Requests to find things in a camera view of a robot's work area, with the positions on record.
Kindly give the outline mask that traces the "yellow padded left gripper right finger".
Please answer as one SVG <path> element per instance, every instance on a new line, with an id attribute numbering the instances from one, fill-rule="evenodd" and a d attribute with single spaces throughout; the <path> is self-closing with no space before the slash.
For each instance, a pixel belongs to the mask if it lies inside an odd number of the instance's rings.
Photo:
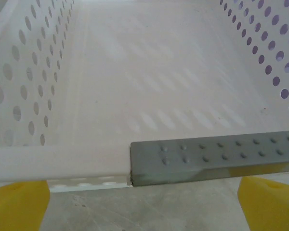
<path id="1" fill-rule="evenodd" d="M 238 200 L 251 231 L 289 231 L 289 184 L 243 177 Z"/>

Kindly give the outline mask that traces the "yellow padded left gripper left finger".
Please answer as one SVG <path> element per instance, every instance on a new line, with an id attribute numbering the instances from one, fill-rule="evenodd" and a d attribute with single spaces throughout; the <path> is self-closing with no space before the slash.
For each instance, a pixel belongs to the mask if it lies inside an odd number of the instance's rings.
<path id="1" fill-rule="evenodd" d="M 38 231 L 50 201 L 47 181 L 0 187 L 0 231 Z"/>

